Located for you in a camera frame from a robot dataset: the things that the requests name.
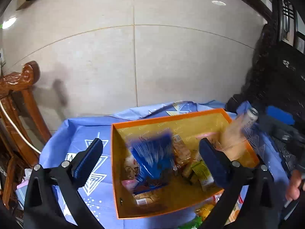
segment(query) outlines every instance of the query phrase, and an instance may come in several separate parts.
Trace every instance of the tile grout line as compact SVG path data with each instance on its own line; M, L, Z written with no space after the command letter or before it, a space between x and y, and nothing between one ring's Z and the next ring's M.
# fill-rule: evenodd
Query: tile grout line
M248 46L248 45L246 45L246 44L244 44L244 43L242 43L242 42L239 42L239 41L237 41L237 40L234 40L234 39L231 39L231 38L228 38L228 37L219 35L219 34L217 34L217 33L211 33L211 32L204 31L204 30L200 30L200 29L196 29L196 28L181 27L181 26L173 26L173 25L161 25L161 24L135 24L135 21L134 21L134 20L135 20L135 17L133 18L133 24L132 24L132 25L122 25L122 26L113 26L113 27L101 27L101 28L92 29L92 30L89 30L89 31L81 32L81 33L76 33L76 34L73 34L73 35L64 37L64 38L62 38L62 39L56 40L56 41L54 41L54 42L51 42L51 43L49 43L49 44L47 44L47 45L45 45L45 46L42 46L42 47L38 48L38 49L35 50L35 51L29 53L28 55L26 55L26 56L23 57L22 59L18 60L16 63L14 63L12 66L10 66L10 67L8 68L7 71L9 71L9 70L10 70L13 66L15 66L18 62L22 61L23 59L25 59L26 57L30 56L31 54L33 54L33 53L35 53L35 52L41 50L42 48L45 48L45 47L50 46L50 45L52 45L52 44L54 44L54 43L57 43L57 42L59 42L59 41L61 41L61 40L65 40L65 39L68 39L68 38L70 38L70 37L77 36L77 35L80 35L80 34L83 34L83 33L89 33L89 32L94 32L94 31L98 31L98 30L102 30L102 29L115 28L115 27L129 27L129 26L133 26L133 27L135 27L135 26L178 27L178 28L196 30L196 31L204 32L204 33L210 33L210 34L213 34L213 35L217 35L217 36L219 36L219 37L223 37L223 38L226 38L226 39L229 39L229 40L233 40L233 41L235 41L235 42L237 42L237 43L240 43L240 44L242 44L242 45L244 45L244 46L247 46L247 47L249 47L249 48L251 48L251 49L254 50L254 48L251 47L251 46Z
M137 86L137 65L135 60L135 0L133 0L132 4L132 14L133 14L133 41L134 41L134 61L135 61L135 99L136 105L138 107L138 86Z
M240 43L240 44L242 44L242 45L244 45L244 46L247 46L247 47L249 47L249 48L251 48L251 49L253 49L253 50L254 50L254 48L253 48L253 47L248 46L248 45L246 45L246 44L244 44L244 43L242 43L242 42L239 42L239 41L237 41L237 40L234 40L234 39L228 38L228 37L223 36L223 35L219 35L219 34L217 34L217 33L212 33L212 32L208 32L208 31L205 31L205 30L196 29L196 28L191 28L191 27L182 27L182 26L173 26L173 25L159 25L159 24L138 24L137 26L178 27L178 28L184 28L184 29L196 30L196 31L204 32L204 33L210 33L210 34L213 34L213 35L217 35L217 36L219 36L219 37L223 37L223 38L226 38L226 39L229 39L229 40L233 40L233 41L235 41L235 42L237 42L237 43Z

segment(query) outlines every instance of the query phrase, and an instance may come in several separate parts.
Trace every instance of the green package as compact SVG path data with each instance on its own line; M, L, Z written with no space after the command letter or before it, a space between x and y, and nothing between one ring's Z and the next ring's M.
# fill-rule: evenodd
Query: green package
M182 226L179 226L178 228L179 229L198 229L201 224L202 224L201 217L196 217L195 219L183 224Z
M214 182L212 174L203 160L197 162L195 165L192 165L192 170L198 177L203 191L205 191L208 185Z

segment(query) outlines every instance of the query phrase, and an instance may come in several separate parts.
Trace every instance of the wooden chair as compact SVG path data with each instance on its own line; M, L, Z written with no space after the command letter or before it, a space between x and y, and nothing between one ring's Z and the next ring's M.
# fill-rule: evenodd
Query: wooden chair
M0 79L0 99L3 107L23 136L30 143L31 140L19 119L19 111L12 98L12 93L21 92L28 114L34 122L43 142L47 143L51 138L51 133L39 112L31 91L32 85L39 80L39 77L39 66L35 61L31 61L24 65L21 73L12 72ZM2 140L3 145L10 156L7 167L6 183L2 192L3 203L9 208L8 203L12 190L15 190L18 181L22 180L24 169L31 168L38 163L39 155L22 140L1 109L0 116L7 129L8 138L13 142L10 144L6 139L4 132L0 131L0 140Z

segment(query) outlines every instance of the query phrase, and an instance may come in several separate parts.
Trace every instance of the orange box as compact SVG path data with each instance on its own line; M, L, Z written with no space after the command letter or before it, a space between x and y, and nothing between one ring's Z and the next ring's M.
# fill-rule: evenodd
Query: orange box
M125 158L130 154L126 142L139 136L150 136L170 129L178 134L185 145L192 151L198 150L199 139L196 135L212 131L223 131L231 118L223 109L213 109L202 112L193 112L182 115L144 119L115 123L112 125L111 158L113 192L116 213L119 219L145 218L172 213L196 205L221 191L221 188L212 185L204 192L198 185L190 185L182 176L173 177L167 186L162 187L162 204L147 206L145 209L135 205L135 200L121 181L126 179L124 170ZM244 142L246 153L238 159L244 166L255 167L259 163L255 152L248 141Z

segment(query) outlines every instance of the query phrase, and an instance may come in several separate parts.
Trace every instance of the yellow snack package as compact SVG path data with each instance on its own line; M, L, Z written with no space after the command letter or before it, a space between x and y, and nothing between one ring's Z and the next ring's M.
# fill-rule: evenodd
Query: yellow snack package
M212 174L203 160L193 165L192 170L198 177L203 191L205 191L207 186L211 185L214 182Z

